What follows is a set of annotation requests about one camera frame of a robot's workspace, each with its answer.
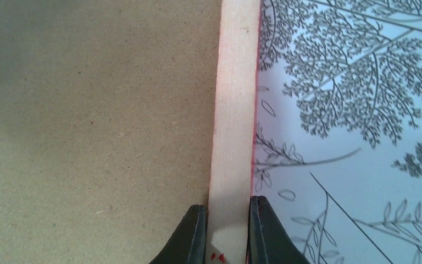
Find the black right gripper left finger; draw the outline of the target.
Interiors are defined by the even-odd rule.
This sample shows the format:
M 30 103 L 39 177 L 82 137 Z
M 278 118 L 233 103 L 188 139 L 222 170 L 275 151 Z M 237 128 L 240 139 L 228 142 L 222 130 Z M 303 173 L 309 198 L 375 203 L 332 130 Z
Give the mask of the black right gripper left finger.
M 207 211 L 189 207 L 171 237 L 150 264 L 203 264 L 206 250 Z

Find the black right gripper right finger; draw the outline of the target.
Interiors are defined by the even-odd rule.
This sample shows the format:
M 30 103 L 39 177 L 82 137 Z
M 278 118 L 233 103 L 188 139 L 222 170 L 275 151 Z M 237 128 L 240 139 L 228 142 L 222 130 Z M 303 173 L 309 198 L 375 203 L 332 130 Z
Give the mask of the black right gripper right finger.
M 248 223 L 248 263 L 309 264 L 283 228 L 265 196 L 251 196 Z

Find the red picture frame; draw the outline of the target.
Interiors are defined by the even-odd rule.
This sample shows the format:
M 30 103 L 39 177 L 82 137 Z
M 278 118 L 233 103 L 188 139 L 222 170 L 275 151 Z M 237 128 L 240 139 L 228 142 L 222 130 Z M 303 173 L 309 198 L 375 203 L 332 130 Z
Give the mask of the red picture frame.
M 0 263 L 245 263 L 258 1 L 0 1 Z

